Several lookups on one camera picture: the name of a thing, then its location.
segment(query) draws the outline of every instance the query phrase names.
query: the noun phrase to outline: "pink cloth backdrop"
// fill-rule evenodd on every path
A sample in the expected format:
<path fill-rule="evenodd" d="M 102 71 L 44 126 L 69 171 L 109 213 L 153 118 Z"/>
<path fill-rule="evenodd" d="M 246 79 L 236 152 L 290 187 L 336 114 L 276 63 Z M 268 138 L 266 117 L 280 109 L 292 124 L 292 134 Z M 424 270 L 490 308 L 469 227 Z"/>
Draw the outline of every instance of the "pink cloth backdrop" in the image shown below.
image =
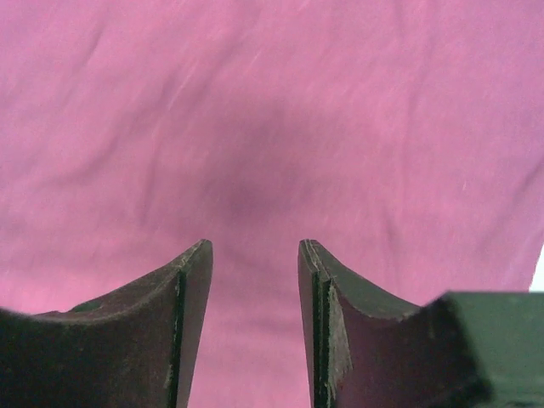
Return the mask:
<path fill-rule="evenodd" d="M 391 292 L 528 289 L 541 0 L 0 0 L 0 306 L 66 310 L 200 238 L 190 407 L 309 407 L 298 241 Z"/>

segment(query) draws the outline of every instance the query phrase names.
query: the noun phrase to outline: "pink fabric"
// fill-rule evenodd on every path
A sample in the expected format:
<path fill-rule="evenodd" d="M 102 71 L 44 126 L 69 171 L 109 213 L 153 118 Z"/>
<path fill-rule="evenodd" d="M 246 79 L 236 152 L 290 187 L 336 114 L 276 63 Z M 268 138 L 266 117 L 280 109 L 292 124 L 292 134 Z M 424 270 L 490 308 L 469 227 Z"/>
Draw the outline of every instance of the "pink fabric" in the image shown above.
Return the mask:
<path fill-rule="evenodd" d="M 66 310 L 196 240 L 190 407 L 308 407 L 298 241 L 417 303 L 527 290 L 540 0 L 1 0 L 0 306 Z"/>

